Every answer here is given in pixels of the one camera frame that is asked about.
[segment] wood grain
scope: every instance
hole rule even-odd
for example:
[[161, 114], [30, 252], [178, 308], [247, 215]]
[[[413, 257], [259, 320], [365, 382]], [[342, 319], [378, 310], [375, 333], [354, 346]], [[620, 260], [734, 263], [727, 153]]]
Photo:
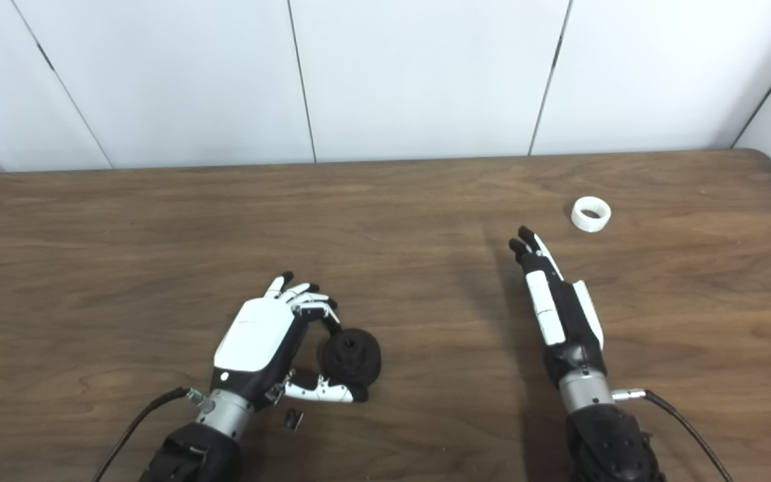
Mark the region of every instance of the wood grain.
[[[581, 195], [611, 204], [603, 232], [570, 225]], [[148, 400], [205, 387], [242, 301], [290, 268], [377, 336], [383, 372], [370, 403], [260, 414], [245, 480], [564, 481], [506, 247], [520, 224], [588, 283], [612, 384], [676, 403], [739, 482], [771, 481], [771, 161], [753, 151], [0, 174], [0, 480], [89, 479]], [[669, 480], [716, 480], [666, 414], [627, 408]], [[191, 417], [148, 418], [108, 480]]]

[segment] black fingertip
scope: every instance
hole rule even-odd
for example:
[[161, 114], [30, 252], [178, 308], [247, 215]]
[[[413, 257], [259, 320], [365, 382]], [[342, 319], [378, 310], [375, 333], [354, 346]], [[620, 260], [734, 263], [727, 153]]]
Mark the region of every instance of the black fingertip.
[[526, 244], [531, 244], [535, 241], [535, 232], [525, 226], [520, 226], [519, 229], [517, 229], [517, 235], [519, 235], [519, 238], [522, 239], [522, 241], [525, 241]]
[[529, 251], [529, 249], [525, 247], [525, 243], [516, 238], [511, 238], [511, 240], [507, 242], [507, 247], [511, 248], [511, 251], [517, 253], [517, 255], [522, 255]]
[[522, 241], [525, 241], [525, 243], [529, 245], [532, 251], [541, 249], [537, 243], [535, 232], [531, 231], [529, 228], [520, 226], [517, 230], [517, 234], [519, 235], [519, 238], [522, 239]]

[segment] white plastic ring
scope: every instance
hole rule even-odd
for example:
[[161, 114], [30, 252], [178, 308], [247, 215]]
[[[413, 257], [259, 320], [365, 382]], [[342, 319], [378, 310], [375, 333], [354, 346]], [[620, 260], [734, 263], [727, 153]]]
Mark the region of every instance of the white plastic ring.
[[[597, 217], [592, 218], [582, 211], [594, 213]], [[609, 208], [605, 201], [593, 195], [579, 198], [576, 204], [573, 204], [573, 214], [570, 214], [570, 219], [576, 228], [585, 232], [600, 231], [606, 227], [606, 223], [611, 217], [612, 208]]]

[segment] white robotic hand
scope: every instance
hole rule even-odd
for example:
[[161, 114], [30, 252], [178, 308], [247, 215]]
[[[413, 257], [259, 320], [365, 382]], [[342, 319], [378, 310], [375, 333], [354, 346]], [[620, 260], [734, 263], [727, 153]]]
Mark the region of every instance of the white robotic hand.
[[[233, 393], [254, 411], [275, 404], [282, 394], [322, 402], [365, 402], [367, 385], [379, 375], [376, 340], [361, 330], [342, 330], [335, 314], [337, 303], [318, 293], [316, 284], [285, 290], [291, 278], [293, 274], [285, 272], [262, 298], [242, 305], [213, 358], [211, 392]], [[323, 321], [329, 330], [323, 361], [333, 376], [290, 368], [311, 321]]]

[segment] robotic hand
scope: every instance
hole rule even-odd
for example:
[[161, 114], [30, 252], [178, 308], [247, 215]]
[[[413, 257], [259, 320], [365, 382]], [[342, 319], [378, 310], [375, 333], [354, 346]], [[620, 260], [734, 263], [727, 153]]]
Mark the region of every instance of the robotic hand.
[[574, 482], [662, 482], [649, 435], [615, 400], [645, 396], [611, 392], [602, 359], [603, 334], [584, 281], [564, 281], [555, 260], [529, 228], [510, 248], [523, 267], [545, 343], [544, 364], [567, 410]]
[[[242, 305], [213, 357], [209, 396], [186, 395], [201, 409], [190, 424], [166, 437], [140, 482], [238, 480], [239, 441], [249, 419], [284, 396], [324, 402], [366, 402], [379, 375], [379, 345], [370, 333], [342, 330], [337, 303], [313, 283], [284, 289], [293, 278], [275, 278], [262, 298]], [[321, 363], [325, 375], [294, 370], [291, 363], [311, 321], [322, 320], [330, 338]]]

